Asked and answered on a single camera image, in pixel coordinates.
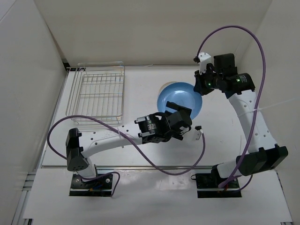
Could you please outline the cream plate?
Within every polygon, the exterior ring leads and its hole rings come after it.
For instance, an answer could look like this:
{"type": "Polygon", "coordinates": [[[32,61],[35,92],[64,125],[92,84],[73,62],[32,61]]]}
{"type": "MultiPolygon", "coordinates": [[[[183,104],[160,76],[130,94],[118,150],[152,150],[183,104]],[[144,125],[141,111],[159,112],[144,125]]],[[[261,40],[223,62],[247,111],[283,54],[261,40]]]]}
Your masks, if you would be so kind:
{"type": "Polygon", "coordinates": [[[167,82],[165,83],[164,85],[162,85],[159,89],[159,92],[158,92],[158,95],[160,95],[160,93],[169,85],[173,84],[173,83],[176,83],[176,82],[167,82]]]}

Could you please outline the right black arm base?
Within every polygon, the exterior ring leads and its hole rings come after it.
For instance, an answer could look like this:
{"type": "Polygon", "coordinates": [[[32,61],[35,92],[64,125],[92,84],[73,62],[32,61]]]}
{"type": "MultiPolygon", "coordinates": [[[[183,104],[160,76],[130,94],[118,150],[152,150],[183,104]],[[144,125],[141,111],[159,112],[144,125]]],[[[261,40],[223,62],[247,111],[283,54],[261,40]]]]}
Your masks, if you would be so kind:
{"type": "Polygon", "coordinates": [[[230,181],[223,188],[219,188],[209,173],[191,175],[196,182],[197,198],[241,198],[241,191],[237,179],[230,181]]]}

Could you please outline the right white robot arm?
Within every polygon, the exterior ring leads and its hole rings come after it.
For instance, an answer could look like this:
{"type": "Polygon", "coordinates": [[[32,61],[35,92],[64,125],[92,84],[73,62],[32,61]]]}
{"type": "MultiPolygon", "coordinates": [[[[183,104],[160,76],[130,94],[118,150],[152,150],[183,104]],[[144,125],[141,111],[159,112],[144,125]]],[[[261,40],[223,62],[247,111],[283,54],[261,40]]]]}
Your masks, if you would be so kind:
{"type": "Polygon", "coordinates": [[[220,90],[234,108],[247,139],[246,150],[234,160],[213,166],[210,181],[215,187],[224,187],[240,176],[249,176],[275,169],[287,156],[285,146],[279,146],[271,135],[255,103],[255,85],[248,73],[239,74],[232,53],[211,57],[201,52],[194,61],[194,92],[202,96],[220,90]]]}

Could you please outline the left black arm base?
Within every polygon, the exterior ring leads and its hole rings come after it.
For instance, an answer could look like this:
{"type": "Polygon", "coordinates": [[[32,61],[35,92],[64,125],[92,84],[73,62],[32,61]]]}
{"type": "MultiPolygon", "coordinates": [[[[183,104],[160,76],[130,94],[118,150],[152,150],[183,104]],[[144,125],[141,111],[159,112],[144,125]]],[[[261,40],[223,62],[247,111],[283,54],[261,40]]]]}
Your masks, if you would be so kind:
{"type": "Polygon", "coordinates": [[[98,173],[97,180],[84,181],[77,173],[72,176],[69,196],[110,197],[113,190],[114,175],[109,172],[98,173]]]}

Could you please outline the blue plate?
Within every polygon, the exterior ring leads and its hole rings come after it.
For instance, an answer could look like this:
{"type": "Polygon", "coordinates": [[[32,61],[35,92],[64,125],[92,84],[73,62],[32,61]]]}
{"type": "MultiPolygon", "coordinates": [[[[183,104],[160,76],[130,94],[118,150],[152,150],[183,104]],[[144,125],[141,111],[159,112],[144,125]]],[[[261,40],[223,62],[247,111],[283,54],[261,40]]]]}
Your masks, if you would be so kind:
{"type": "Polygon", "coordinates": [[[191,109],[191,120],[195,119],[203,105],[202,96],[194,92],[194,86],[186,82],[176,82],[167,86],[157,98],[157,110],[165,112],[167,101],[191,109]]]}

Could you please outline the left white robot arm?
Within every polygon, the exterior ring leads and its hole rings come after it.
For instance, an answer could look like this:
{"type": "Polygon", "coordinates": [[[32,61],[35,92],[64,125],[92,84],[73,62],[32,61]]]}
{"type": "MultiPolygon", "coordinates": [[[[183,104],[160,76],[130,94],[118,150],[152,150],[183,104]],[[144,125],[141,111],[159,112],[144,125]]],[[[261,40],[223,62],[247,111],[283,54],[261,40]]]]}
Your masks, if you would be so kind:
{"type": "Polygon", "coordinates": [[[192,110],[173,102],[167,102],[166,106],[175,111],[153,113],[101,131],[70,129],[66,139],[67,170],[78,172],[83,184],[92,188],[98,183],[95,166],[90,160],[92,155],[130,144],[160,143],[172,138],[183,140],[183,130],[192,125],[192,110]]]}

